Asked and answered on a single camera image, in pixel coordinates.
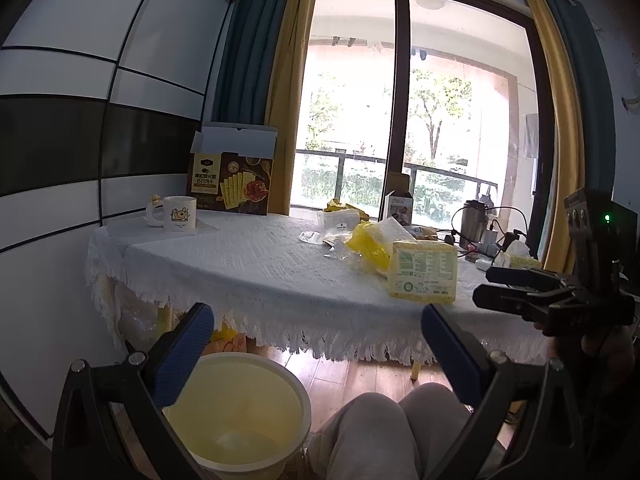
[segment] yellow curtain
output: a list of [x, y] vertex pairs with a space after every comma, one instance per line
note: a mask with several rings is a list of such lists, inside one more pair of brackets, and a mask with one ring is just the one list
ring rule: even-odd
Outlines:
[[571, 62], [562, 35], [546, 0], [526, 0], [545, 52], [558, 128], [558, 182], [556, 209], [544, 261], [545, 269], [572, 272], [574, 252], [570, 247], [569, 225], [564, 214], [564, 198], [584, 185], [584, 145], [580, 101]]
[[264, 113], [264, 124], [278, 129], [269, 196], [271, 213], [289, 214], [302, 79], [315, 3], [287, 0], [273, 59]]

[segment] blue curtain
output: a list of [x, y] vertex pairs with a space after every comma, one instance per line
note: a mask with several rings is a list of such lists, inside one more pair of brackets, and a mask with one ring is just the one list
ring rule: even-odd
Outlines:
[[546, 0], [562, 34], [578, 87], [584, 136], [584, 184], [613, 192], [616, 123], [609, 74], [598, 37], [576, 0]]
[[222, 55], [212, 121], [262, 124], [287, 0], [236, 0]]

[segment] gray pants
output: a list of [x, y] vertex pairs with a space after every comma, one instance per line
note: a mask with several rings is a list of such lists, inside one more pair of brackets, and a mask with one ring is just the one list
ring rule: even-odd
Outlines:
[[[418, 480], [438, 465], [471, 414], [446, 387], [428, 383], [397, 403], [368, 393], [343, 406], [311, 439], [314, 472], [326, 480]], [[494, 444], [481, 474], [499, 465]]]

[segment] tree trunk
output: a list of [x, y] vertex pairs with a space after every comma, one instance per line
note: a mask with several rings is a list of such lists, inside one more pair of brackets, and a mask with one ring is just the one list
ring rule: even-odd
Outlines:
[[433, 139], [433, 128], [429, 130], [429, 144], [431, 145], [431, 160], [436, 158], [438, 153], [438, 142], [440, 140], [440, 129], [442, 127], [442, 120], [438, 123], [438, 129], [436, 130], [436, 138]]

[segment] window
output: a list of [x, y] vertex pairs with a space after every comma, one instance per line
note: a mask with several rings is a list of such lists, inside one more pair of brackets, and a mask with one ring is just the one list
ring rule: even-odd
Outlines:
[[[520, 209], [537, 245], [552, 142], [528, 17], [489, 0], [316, 0], [292, 208], [336, 197], [377, 217], [386, 173], [403, 171], [414, 223], [459, 227], [457, 209], [484, 196]], [[505, 230], [525, 230], [499, 212]]]

